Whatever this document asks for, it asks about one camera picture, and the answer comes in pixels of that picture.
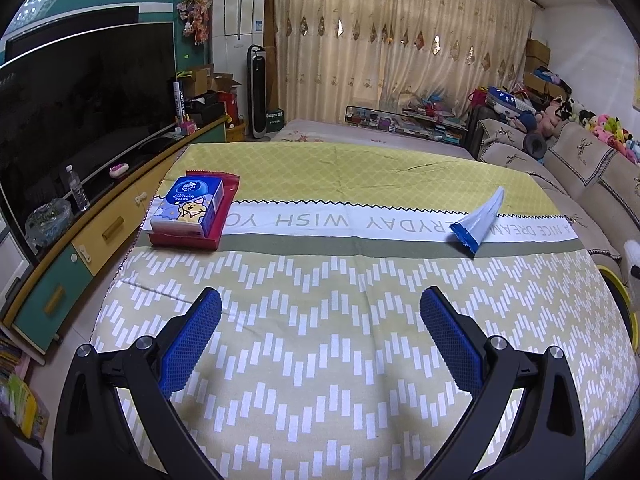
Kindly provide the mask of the yellow rimmed trash bin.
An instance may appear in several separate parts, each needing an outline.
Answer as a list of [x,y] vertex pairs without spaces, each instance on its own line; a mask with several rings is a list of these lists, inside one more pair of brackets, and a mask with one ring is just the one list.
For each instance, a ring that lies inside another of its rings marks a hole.
[[623,282],[617,277],[617,275],[606,266],[602,264],[597,265],[605,284],[608,285],[608,290],[612,294],[616,306],[620,311],[620,315],[623,318],[623,322],[629,336],[631,347],[634,352],[639,350],[639,323],[637,315],[631,310],[631,298],[629,292]]

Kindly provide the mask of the red tray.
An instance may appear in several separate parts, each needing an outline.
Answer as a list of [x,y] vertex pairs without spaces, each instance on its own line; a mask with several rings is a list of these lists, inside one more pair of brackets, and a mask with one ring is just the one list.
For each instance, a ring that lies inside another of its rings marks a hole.
[[190,170],[152,201],[142,229],[155,246],[216,250],[240,177]]

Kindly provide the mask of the white blue wrapper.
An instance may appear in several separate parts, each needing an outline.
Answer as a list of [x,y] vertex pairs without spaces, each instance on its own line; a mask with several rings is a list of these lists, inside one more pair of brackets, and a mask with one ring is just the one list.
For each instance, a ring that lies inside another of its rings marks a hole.
[[454,237],[472,256],[477,254],[480,245],[496,221],[503,200],[504,188],[499,186],[486,203],[450,226]]

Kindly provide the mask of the green patterned tablecloth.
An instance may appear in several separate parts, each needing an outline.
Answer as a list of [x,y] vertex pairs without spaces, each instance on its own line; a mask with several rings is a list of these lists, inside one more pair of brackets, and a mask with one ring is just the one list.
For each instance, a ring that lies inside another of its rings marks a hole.
[[[527,174],[336,143],[193,144],[163,178],[240,177],[219,247],[140,236],[96,318],[101,351],[154,335],[205,287],[216,332],[171,400],[230,479],[412,479],[470,403],[420,317],[437,286],[487,335],[561,348],[586,459],[601,465],[639,411],[639,373],[611,293]],[[504,200],[475,256],[450,226]]]

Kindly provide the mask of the blue tissue pack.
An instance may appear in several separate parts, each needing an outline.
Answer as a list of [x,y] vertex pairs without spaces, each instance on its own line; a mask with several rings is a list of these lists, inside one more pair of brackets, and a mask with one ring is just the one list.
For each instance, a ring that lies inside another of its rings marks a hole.
[[208,237],[223,198],[224,182],[221,178],[180,177],[152,215],[152,232]]

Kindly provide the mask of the yellow green tv cabinet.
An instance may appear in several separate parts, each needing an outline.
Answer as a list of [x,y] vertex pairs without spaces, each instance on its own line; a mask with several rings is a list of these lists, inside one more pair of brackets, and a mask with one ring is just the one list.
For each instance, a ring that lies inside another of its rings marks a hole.
[[193,142],[224,143],[222,116],[171,145],[119,179],[12,287],[1,315],[2,332],[39,364],[84,291],[122,244],[137,232],[160,181],[181,151]]

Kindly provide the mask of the clear water bottle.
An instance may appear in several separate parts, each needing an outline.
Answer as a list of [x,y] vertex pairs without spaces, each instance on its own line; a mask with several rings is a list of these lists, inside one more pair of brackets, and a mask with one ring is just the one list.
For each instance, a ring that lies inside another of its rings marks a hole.
[[70,192],[76,202],[76,205],[80,211],[86,211],[90,207],[88,196],[81,183],[79,174],[75,171],[72,165],[66,166],[66,172],[68,177],[68,184],[70,185]]

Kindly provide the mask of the glass ashtray bowl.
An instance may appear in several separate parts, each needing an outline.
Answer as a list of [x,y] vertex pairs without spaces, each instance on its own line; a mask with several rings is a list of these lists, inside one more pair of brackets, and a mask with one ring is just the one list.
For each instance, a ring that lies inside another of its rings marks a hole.
[[72,205],[56,198],[34,210],[25,222],[30,244],[41,249],[52,245],[72,225]]

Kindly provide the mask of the white drawer cabinet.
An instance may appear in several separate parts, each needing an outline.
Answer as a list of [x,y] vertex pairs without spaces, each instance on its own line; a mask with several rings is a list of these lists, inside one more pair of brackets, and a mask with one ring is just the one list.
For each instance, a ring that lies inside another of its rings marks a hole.
[[24,254],[13,233],[1,219],[0,243],[0,306],[4,310],[24,284],[32,270],[29,258]]

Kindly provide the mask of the beige sofa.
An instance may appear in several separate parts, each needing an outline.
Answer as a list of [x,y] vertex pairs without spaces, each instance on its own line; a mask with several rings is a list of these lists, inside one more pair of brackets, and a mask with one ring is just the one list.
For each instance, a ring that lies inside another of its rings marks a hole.
[[482,107],[470,153],[525,172],[549,196],[594,262],[622,275],[625,243],[639,239],[639,167],[574,122],[559,122],[541,160],[524,151],[525,133]]

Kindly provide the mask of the floral floor mat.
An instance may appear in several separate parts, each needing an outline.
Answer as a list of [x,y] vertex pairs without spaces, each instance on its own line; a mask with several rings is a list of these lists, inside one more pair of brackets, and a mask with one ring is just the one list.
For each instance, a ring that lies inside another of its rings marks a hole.
[[398,150],[417,151],[439,154],[472,160],[471,154],[458,146],[408,136],[408,134],[393,133],[360,128],[314,122],[313,120],[294,119],[282,130],[272,136],[273,141],[284,142],[330,142],[377,146],[378,148],[397,148]]

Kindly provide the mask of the black tower fan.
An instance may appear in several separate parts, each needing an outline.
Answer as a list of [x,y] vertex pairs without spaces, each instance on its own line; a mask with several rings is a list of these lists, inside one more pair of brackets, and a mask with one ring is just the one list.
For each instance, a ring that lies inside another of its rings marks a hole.
[[252,44],[247,50],[247,125],[254,139],[267,132],[266,50]]

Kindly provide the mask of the black television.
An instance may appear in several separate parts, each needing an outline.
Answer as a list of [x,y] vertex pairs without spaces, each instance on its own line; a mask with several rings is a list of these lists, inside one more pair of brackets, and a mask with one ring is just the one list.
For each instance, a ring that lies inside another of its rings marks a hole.
[[1,67],[1,208],[32,261],[29,215],[70,196],[74,168],[89,198],[108,166],[175,123],[174,26],[146,22],[68,36]]

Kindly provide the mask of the beige curtain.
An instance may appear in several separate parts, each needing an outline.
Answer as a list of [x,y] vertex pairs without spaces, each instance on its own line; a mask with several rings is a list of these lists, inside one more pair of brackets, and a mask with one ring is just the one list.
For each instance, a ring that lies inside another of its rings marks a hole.
[[518,79],[530,0],[270,0],[278,102],[288,119],[340,122],[349,105],[401,110]]

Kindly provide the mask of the white standing air conditioner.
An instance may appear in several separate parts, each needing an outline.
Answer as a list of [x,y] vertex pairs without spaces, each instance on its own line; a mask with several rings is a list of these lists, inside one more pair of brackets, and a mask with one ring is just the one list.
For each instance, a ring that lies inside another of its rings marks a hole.
[[230,74],[236,88],[239,116],[247,116],[247,52],[264,45],[265,0],[213,0],[210,48],[214,69]]

